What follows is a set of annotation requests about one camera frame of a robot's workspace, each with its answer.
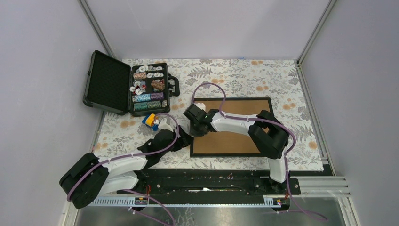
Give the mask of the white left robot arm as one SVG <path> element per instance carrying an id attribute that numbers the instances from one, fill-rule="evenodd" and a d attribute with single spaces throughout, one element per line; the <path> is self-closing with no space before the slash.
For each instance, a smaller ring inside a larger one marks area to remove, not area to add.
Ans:
<path id="1" fill-rule="evenodd" d="M 139 194 L 146 181 L 137 172 L 158 164 L 168 152 L 187 147 L 192 137 L 168 114 L 159 123 L 158 133 L 130 153 L 111 158 L 84 154 L 60 179 L 67 201 L 75 208 L 88 206 L 97 196 L 130 189 Z"/>

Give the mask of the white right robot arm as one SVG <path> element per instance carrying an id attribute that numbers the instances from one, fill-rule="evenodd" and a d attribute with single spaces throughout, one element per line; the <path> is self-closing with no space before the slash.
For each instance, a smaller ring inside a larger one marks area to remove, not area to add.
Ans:
<path id="1" fill-rule="evenodd" d="M 270 167 L 270 188 L 276 194 L 288 189 L 285 148 L 293 133 L 282 125 L 270 112 L 240 115 L 226 113 L 219 109 L 205 111 L 191 104 L 184 116 L 191 123 L 191 135 L 201 137 L 209 132 L 232 132 L 252 139 L 258 151 L 268 159 Z"/>

